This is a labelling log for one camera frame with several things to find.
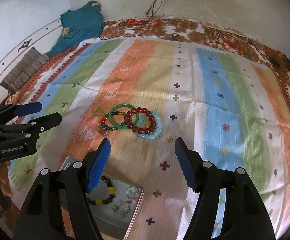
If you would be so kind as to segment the white headboard with ornament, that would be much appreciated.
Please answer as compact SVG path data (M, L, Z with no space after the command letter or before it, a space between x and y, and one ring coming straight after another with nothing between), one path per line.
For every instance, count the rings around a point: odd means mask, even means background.
M61 21L58 18L36 30L30 36L22 40L22 42L14 46L13 49L0 60L0 83L32 47L35 47L36 51L41 54L50 51L60 37L61 30ZM0 85L0 103L7 95L7 89Z

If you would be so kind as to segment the teal blue garment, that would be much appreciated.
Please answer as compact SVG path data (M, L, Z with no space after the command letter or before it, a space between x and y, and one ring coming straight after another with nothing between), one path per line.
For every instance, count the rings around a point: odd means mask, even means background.
M89 1L79 9L68 10L61 14L60 22L62 32L56 44L47 52L49 57L76 46L86 39L98 38L101 35L104 28L101 4L97 1Z

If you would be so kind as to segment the striped brown pillow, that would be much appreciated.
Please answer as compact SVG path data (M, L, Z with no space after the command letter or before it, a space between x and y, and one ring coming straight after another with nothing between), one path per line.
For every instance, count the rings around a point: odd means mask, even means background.
M49 58L48 54L41 54L35 47L32 47L4 77L0 86L5 88L9 94L14 94L48 62Z

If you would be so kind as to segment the small black object on bed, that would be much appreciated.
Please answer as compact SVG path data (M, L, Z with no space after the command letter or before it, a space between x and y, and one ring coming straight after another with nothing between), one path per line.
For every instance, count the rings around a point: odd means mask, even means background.
M276 69L280 68L280 64L275 58L270 58L269 61L274 68Z

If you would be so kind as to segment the green jade bangle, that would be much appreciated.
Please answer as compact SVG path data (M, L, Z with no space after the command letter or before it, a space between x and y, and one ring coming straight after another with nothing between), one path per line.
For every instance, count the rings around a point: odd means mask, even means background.
M112 107L108 113L108 119L110 124L116 130L128 129L128 126L125 123L126 112L123 112L122 109L127 109L131 111L132 114L135 114L135 117L128 116L132 125L136 125L140 119L140 114L138 112L133 112L132 109L135 107L128 103L119 103L116 106Z

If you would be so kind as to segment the silver metal tin box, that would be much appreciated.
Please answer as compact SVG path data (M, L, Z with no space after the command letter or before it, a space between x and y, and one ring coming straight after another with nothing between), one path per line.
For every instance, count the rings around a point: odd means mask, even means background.
M99 231L127 239L143 196L143 189L103 174L98 186L86 195Z

